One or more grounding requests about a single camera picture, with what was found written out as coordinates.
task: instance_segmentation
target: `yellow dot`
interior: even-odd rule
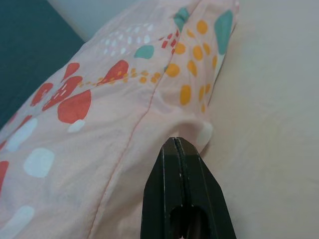
[[[146,81],[147,81],[146,77],[143,76],[143,77],[140,78],[140,82],[141,82],[142,84],[145,84]]]
[[[166,69],[166,74],[170,77],[177,76],[179,74],[179,67],[174,63],[170,63]]]
[[[205,110],[206,110],[206,107],[205,107],[204,104],[202,104],[202,105],[201,105],[201,111],[202,111],[203,113],[205,113]]]
[[[195,63],[192,60],[188,62],[187,68],[194,76],[197,76],[197,68]]]
[[[160,77],[160,73],[159,73],[159,72],[156,72],[156,73],[154,74],[154,77],[155,77],[155,78],[159,78],[159,77]]]
[[[190,85],[183,85],[180,89],[179,100],[182,106],[187,105],[191,98],[191,87]]]
[[[147,71],[142,71],[141,74],[142,74],[143,76],[148,76],[148,75],[149,75],[149,73],[148,73]]]
[[[194,34],[189,29],[187,29],[187,35],[192,38],[195,37]]]
[[[203,20],[200,20],[198,23],[197,23],[197,31],[201,34],[205,34],[207,32],[207,23]]]
[[[207,43],[204,43],[204,44],[203,44],[203,47],[204,47],[204,50],[205,50],[206,54],[209,55],[209,54],[210,54],[210,47],[209,47],[209,45],[208,45]]]
[[[155,77],[152,77],[151,82],[156,83],[158,80]]]
[[[217,56],[214,56],[213,58],[213,69],[216,69],[216,65],[217,65]]]
[[[193,49],[193,54],[196,60],[200,61],[201,59],[203,59],[203,52],[200,48],[200,46],[195,46]]]
[[[175,48],[175,53],[176,54],[183,54],[185,52],[185,46],[182,43],[178,43],[176,48]]]
[[[198,96],[198,100],[201,101],[204,97],[204,93],[205,93],[205,86],[202,86],[199,90],[199,96]]]
[[[206,85],[206,88],[205,88],[205,92],[206,92],[206,94],[208,94],[208,93],[209,93],[209,90],[210,90],[210,84],[207,84],[207,85]]]

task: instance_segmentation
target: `white bed sheet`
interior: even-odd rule
[[[240,3],[203,155],[238,239],[316,239],[319,1]]]

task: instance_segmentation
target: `red shape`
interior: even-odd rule
[[[42,98],[52,89],[52,87],[52,83],[44,83],[33,97],[31,106],[35,106],[36,104],[38,104],[42,100]]]
[[[55,94],[51,97],[51,99],[47,103],[45,103],[45,105],[42,108],[42,111],[47,110],[48,108],[54,106],[55,104],[61,102],[65,98],[67,98],[70,94],[72,94],[72,92],[74,91],[76,86],[81,81],[82,81],[81,76],[73,76],[73,77],[69,78],[63,84],[63,86],[55,92]]]
[[[174,47],[176,44],[176,40],[174,39],[173,42],[171,43],[171,46]]]
[[[124,61],[118,61],[111,69],[108,71],[104,79],[97,84],[97,86],[108,83],[110,81],[119,80],[124,77],[124,75],[128,72],[129,64]]]
[[[6,141],[4,141],[4,142],[2,142],[2,143],[0,144],[0,151],[1,151],[1,149],[4,147],[5,143],[6,143]]]
[[[87,90],[64,100],[58,106],[58,118],[64,123],[83,120],[91,105],[91,91]]]
[[[17,112],[15,112],[14,115],[11,116],[11,118],[9,119],[9,121],[6,124],[12,123],[12,121],[14,121],[16,115],[17,115]]]
[[[19,128],[21,128],[31,118],[32,118],[32,116],[26,116],[24,118],[24,120],[21,122],[21,124],[18,126],[18,128],[16,128],[16,130],[14,132],[16,132]]]
[[[166,48],[167,44],[168,44],[168,41],[164,41],[161,47]]]
[[[66,67],[65,74],[62,81],[64,81],[66,78],[71,76],[74,72],[76,72],[79,69],[79,67],[80,67],[79,63],[70,63]]]
[[[1,161],[0,162],[0,194],[1,194],[1,189],[2,189],[2,184],[4,181],[5,173],[6,170],[9,167],[9,162],[8,161]]]

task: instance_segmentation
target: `bed sheet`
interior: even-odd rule
[[[238,239],[318,238],[318,9],[240,1],[203,152]]]

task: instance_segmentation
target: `teal shape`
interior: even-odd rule
[[[215,22],[215,34],[217,37],[218,52],[220,55],[224,55],[226,53],[232,23],[233,13],[230,10],[224,12]]]
[[[136,50],[134,58],[151,59],[153,54],[154,47],[152,45],[145,45]]]
[[[179,28],[181,32],[183,30],[184,24],[187,22],[189,18],[189,13],[186,8],[182,7],[178,12],[175,14],[174,22]]]

